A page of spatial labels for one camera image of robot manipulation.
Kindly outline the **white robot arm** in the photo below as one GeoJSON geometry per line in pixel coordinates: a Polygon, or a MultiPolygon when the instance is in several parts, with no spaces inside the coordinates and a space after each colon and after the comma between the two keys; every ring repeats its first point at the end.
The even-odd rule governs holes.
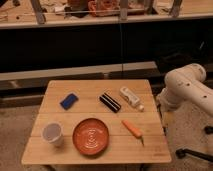
{"type": "Polygon", "coordinates": [[[165,87],[157,101],[166,111],[174,111],[187,100],[213,117],[213,89],[204,84],[205,79],[206,70],[197,63],[171,70],[165,75],[165,87]]]}

